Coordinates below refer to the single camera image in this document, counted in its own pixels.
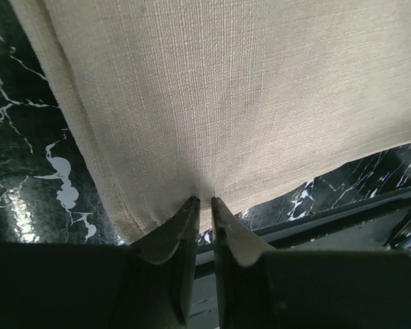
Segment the beige cloth napkin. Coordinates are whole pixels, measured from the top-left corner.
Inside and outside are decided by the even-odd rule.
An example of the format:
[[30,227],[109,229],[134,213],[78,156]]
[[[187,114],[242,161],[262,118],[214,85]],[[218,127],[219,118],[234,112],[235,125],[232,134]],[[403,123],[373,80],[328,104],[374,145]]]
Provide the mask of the beige cloth napkin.
[[13,1],[126,243],[411,143],[411,1]]

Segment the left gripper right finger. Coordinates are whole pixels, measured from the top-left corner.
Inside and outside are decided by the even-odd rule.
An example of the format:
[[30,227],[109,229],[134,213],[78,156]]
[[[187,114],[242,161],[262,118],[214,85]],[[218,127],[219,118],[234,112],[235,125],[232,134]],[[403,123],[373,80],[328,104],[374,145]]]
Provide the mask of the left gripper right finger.
[[275,249],[211,201],[222,328],[411,328],[411,254]]

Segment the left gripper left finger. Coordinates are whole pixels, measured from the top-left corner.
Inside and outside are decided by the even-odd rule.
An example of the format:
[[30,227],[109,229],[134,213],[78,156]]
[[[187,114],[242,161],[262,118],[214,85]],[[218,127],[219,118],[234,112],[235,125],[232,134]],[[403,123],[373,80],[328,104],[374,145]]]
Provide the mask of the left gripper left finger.
[[131,245],[0,243],[0,328],[186,328],[199,208]]

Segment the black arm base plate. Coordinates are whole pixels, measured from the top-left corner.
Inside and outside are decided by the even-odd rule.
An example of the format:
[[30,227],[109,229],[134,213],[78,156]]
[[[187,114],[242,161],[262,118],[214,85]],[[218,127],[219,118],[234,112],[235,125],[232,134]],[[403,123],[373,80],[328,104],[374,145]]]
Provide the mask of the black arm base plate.
[[[350,227],[364,225],[372,219],[405,208],[411,208],[411,188],[320,212],[305,219],[262,228],[255,231],[255,234],[276,248],[288,248],[310,239],[317,240]],[[219,326],[216,291],[211,287],[213,279],[213,244],[201,245],[196,257],[189,328]]]

